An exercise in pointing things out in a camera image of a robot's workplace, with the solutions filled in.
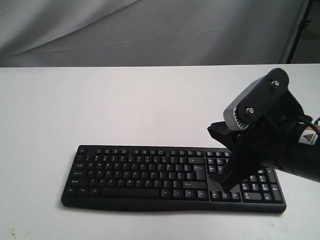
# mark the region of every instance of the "table surface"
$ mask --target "table surface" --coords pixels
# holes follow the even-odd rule
[[[320,64],[0,68],[0,239],[320,239],[320,184],[283,172],[280,215],[110,212],[60,201],[79,145],[222,147],[207,127],[275,67],[318,117]]]

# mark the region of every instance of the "black keyboard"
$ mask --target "black keyboard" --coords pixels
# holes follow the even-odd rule
[[[81,145],[61,200],[110,211],[283,212],[287,205],[272,168],[230,192],[215,188],[208,174],[223,169],[230,156],[225,148]]]

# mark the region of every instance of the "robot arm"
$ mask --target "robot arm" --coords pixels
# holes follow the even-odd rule
[[[320,182],[320,126],[312,124],[288,85],[287,73],[273,69],[225,109],[225,121],[208,127],[232,151],[225,167],[210,174],[221,191],[263,167]]]

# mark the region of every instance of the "yellow warning sticker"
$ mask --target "yellow warning sticker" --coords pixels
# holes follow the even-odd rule
[[[317,133],[311,127],[308,126],[301,134],[299,143],[315,145],[317,139],[318,139]]]

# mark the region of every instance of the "space bar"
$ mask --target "space bar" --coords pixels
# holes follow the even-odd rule
[[[159,196],[159,190],[157,190],[157,189],[105,187],[102,189],[101,195],[103,197],[109,197],[109,198],[148,199],[148,198],[157,198]]]

